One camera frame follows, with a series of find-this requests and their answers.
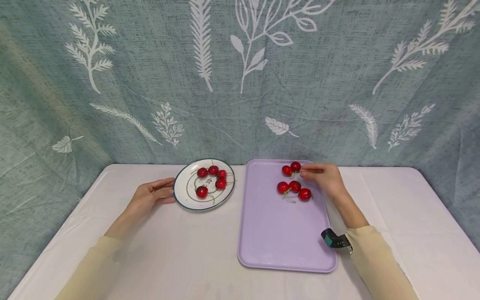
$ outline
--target wristband device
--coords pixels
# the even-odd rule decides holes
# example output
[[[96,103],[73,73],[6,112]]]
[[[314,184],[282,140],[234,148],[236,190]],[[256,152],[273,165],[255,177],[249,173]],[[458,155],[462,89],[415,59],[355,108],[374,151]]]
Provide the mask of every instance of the wristband device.
[[[327,246],[329,246],[330,248],[340,249],[348,247],[350,253],[353,252],[352,245],[348,241],[345,234],[338,236],[333,232],[331,228],[327,228],[322,231],[322,238],[324,239]]]

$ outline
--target white plate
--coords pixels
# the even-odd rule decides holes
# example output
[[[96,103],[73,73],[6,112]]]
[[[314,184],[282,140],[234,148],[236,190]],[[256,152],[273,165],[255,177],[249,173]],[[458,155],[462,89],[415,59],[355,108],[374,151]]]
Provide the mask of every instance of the white plate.
[[[215,187],[216,177],[207,175],[205,178],[197,176],[200,168],[208,169],[210,166],[217,166],[219,170],[227,171],[227,186],[224,190]],[[197,197],[195,190],[199,186],[208,188],[208,196],[205,199]],[[192,162],[177,175],[173,184],[175,200],[186,209],[202,211],[212,209],[222,204],[233,191],[235,186],[235,174],[232,168],[224,161],[208,158]]]

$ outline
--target lavender plastic tray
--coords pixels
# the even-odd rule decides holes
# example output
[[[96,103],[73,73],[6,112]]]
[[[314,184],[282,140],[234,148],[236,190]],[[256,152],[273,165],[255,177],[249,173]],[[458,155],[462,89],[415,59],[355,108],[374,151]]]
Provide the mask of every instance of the lavender plastic tray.
[[[298,175],[295,179],[283,176],[282,166],[291,162],[253,159],[247,163],[238,259],[251,268],[332,272],[337,256],[321,236],[330,226],[322,192]],[[291,180],[309,188],[312,199],[306,203],[282,199],[276,186],[280,181]]]

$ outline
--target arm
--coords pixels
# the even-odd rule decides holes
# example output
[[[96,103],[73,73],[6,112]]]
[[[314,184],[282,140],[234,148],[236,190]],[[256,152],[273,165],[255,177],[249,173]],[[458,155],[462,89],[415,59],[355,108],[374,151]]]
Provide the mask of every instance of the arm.
[[[100,300],[105,298],[118,264],[115,253],[149,217],[154,206],[174,202],[173,178],[140,185],[125,211],[80,261],[55,300]]]
[[[412,285],[395,261],[392,250],[353,201],[333,164],[307,164],[300,175],[315,181],[342,217],[350,241],[352,260],[374,300],[418,300]]]

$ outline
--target person's right hand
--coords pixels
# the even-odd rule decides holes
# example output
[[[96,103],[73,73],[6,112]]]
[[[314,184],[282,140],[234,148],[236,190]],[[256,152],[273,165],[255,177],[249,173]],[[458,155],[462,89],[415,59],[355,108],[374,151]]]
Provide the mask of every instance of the person's right hand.
[[[343,184],[342,175],[334,164],[303,165],[300,169],[300,176],[305,180],[316,182],[332,201],[348,194]]]

